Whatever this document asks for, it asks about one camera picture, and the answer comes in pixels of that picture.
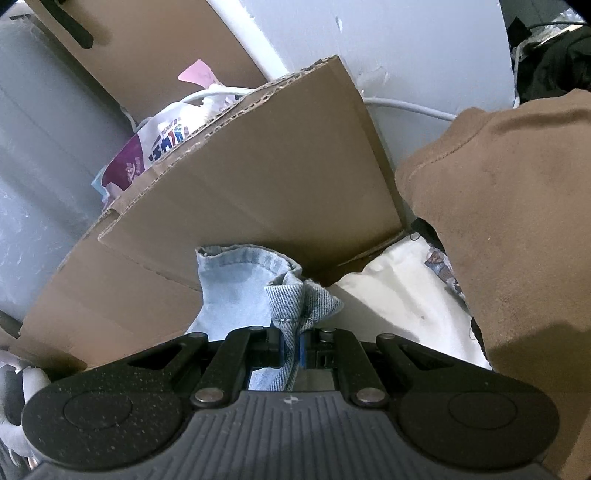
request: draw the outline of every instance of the printed plastic bag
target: printed plastic bag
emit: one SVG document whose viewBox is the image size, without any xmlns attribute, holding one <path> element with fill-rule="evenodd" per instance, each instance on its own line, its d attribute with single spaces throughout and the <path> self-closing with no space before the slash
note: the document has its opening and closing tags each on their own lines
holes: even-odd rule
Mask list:
<svg viewBox="0 0 591 480">
<path fill-rule="evenodd" d="M 224 89 L 201 60 L 182 72 L 178 79 L 203 86 L 210 92 Z M 144 126 L 92 182 L 92 186 L 103 197 L 103 209 L 111 205 L 137 177 L 234 103 L 235 99 L 233 95 L 208 96 L 203 99 L 201 106 L 175 102 L 144 120 Z"/>
</svg>

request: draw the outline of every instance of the metal rivet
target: metal rivet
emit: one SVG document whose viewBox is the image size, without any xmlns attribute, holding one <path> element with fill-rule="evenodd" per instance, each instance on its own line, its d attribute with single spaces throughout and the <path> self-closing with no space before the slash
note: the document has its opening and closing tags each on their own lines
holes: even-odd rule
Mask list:
<svg viewBox="0 0 591 480">
<path fill-rule="evenodd" d="M 318 338 L 320 338 L 321 342 L 324 343 L 332 343 L 335 339 L 335 332 L 336 328 L 323 328 L 320 329 L 320 333 L 318 334 Z"/>
<path fill-rule="evenodd" d="M 199 403 L 217 403 L 223 400 L 223 390 L 217 387 L 202 388 L 194 396 Z"/>
<path fill-rule="evenodd" d="M 386 399 L 386 394 L 377 388 L 362 388 L 355 397 L 362 405 L 372 406 L 383 402 Z"/>
</svg>

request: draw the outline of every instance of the white fabric item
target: white fabric item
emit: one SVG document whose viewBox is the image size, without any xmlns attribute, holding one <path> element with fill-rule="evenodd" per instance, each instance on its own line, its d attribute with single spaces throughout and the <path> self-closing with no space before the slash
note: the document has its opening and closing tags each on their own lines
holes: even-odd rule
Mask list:
<svg viewBox="0 0 591 480">
<path fill-rule="evenodd" d="M 6 375 L 12 369 L 10 365 L 4 365 L 0 368 L 0 440 L 10 450 L 22 457 L 34 456 L 31 445 L 29 444 L 22 430 L 22 425 L 10 423 L 6 416 L 6 405 L 11 401 L 9 396 L 12 389 L 7 385 L 8 377 Z M 22 391 L 26 403 L 31 397 L 42 388 L 50 384 L 49 378 L 40 368 L 27 367 L 22 371 Z"/>
<path fill-rule="evenodd" d="M 361 273 L 345 275 L 328 290 L 345 308 L 319 326 L 351 330 L 361 341 L 395 333 L 447 355 L 490 368 L 459 300 L 425 266 L 430 247 L 406 237 L 388 247 Z"/>
<path fill-rule="evenodd" d="M 7 350 L 0 349 L 0 367 L 3 367 L 4 365 L 14 367 L 15 372 L 19 373 L 21 370 L 29 366 L 29 362 L 13 355 Z"/>
</svg>

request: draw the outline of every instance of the light blue denim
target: light blue denim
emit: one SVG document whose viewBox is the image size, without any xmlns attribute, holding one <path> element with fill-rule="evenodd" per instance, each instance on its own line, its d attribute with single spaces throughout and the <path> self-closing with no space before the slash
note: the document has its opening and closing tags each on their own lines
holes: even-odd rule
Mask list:
<svg viewBox="0 0 591 480">
<path fill-rule="evenodd" d="M 296 380 L 300 335 L 342 307 L 317 283 L 301 277 L 291 258 L 256 245 L 203 247 L 197 250 L 203 308 L 189 332 L 223 340 L 234 329 L 273 324 L 282 331 L 282 368 L 253 372 L 250 390 L 291 390 Z"/>
</svg>

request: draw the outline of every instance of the brown cardboard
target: brown cardboard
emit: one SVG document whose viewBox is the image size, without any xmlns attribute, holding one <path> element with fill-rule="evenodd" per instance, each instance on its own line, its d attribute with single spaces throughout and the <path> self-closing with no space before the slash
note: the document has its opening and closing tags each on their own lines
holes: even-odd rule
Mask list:
<svg viewBox="0 0 591 480">
<path fill-rule="evenodd" d="M 101 365 L 184 333 L 199 291 L 99 243 L 112 212 L 76 244 L 39 296 L 10 351 L 41 367 Z"/>
<path fill-rule="evenodd" d="M 197 59 L 225 85 L 256 88 L 266 82 L 206 0 L 68 0 L 61 8 L 95 38 L 88 50 L 40 0 L 27 4 L 138 122 L 201 89 L 177 80 Z"/>
<path fill-rule="evenodd" d="M 266 85 L 136 179 L 45 287 L 11 351 L 80 369 L 182 334 L 202 305 L 199 245 L 251 242 L 310 276 L 347 273 L 402 230 L 392 181 L 338 58 Z"/>
<path fill-rule="evenodd" d="M 263 245 L 309 273 L 339 265 L 402 228 L 370 121 L 338 57 L 267 86 L 125 192 L 99 240 L 194 288 L 199 245 Z"/>
</svg>

